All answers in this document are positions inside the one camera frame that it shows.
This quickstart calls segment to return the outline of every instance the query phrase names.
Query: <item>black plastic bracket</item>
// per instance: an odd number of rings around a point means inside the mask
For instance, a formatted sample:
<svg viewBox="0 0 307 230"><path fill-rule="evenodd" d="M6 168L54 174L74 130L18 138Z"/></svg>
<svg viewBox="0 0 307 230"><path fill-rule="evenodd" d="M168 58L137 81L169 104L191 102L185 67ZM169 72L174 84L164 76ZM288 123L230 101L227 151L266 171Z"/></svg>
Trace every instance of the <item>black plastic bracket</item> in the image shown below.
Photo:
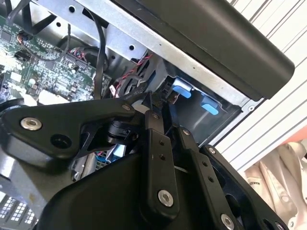
<svg viewBox="0 0 307 230"><path fill-rule="evenodd" d="M204 202L204 207L209 210L208 215L211 217L213 226L216 229L224 229L225 225L221 216L226 214L233 222L233 229L241 229L242 226L237 223L231 212L209 158L199 153L193 135L188 130L178 127L176 133L180 140L180 153L184 155L184 160L181 161L186 164L182 167L196 176L196 182L201 188L202 201L200 202Z"/></svg>
<svg viewBox="0 0 307 230"><path fill-rule="evenodd" d="M82 148L92 144L94 151L97 132L108 129L113 120L130 121L134 113L121 99L17 108L1 117L0 145L14 158L55 170L67 165ZM23 128L21 120L26 117L39 120L42 127L37 131Z"/></svg>
<svg viewBox="0 0 307 230"><path fill-rule="evenodd" d="M278 225L288 229L217 149L207 145L202 147L200 152L210 159L230 208L245 229L279 230Z"/></svg>
<svg viewBox="0 0 307 230"><path fill-rule="evenodd" d="M164 135L162 116L145 113L140 210L151 225L164 225L179 214L179 198L170 139Z"/></svg>

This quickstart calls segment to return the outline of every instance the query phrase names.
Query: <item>green circuit board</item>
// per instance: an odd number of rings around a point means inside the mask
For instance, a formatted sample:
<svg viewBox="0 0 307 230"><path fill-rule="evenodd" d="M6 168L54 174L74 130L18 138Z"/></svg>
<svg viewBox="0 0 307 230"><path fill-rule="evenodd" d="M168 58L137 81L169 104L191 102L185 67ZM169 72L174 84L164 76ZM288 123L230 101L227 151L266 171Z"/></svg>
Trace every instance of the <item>green circuit board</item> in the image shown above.
<svg viewBox="0 0 307 230"><path fill-rule="evenodd" d="M91 100L94 90L95 68L71 53L61 60L44 62L33 58L22 49L17 35L22 29L8 26L0 17L0 99L19 98L22 94L38 99L42 91L48 91L69 102ZM35 36L25 45L46 59L59 57L62 50ZM111 78L104 74L103 91Z"/></svg>

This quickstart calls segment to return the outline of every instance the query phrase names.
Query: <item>silver metal panel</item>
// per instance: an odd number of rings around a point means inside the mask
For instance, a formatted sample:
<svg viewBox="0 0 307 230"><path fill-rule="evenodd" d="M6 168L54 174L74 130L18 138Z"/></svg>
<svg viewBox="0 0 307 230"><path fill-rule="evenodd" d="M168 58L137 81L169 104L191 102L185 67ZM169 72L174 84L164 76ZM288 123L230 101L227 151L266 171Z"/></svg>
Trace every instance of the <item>silver metal panel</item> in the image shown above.
<svg viewBox="0 0 307 230"><path fill-rule="evenodd" d="M37 4L45 7L54 15L59 16L66 22L78 28L90 38L99 41L98 31L93 20L89 19L82 13L84 7L77 2L73 0L39 0L37 1ZM69 7L73 7L74 12L70 12ZM141 45L112 24L109 24L107 29L105 29L105 34L107 48L120 54L127 60L131 60L132 58L140 59L147 50L145 46Z"/></svg>
<svg viewBox="0 0 307 230"><path fill-rule="evenodd" d="M51 5L56 5L59 0L52 1ZM233 86L216 76L179 48L168 42L136 18L125 12L116 4L109 0L76 0L95 14L114 25L151 51L155 52L165 60L171 62L186 74L190 75L209 89L214 91L232 104L243 106L246 96Z"/></svg>

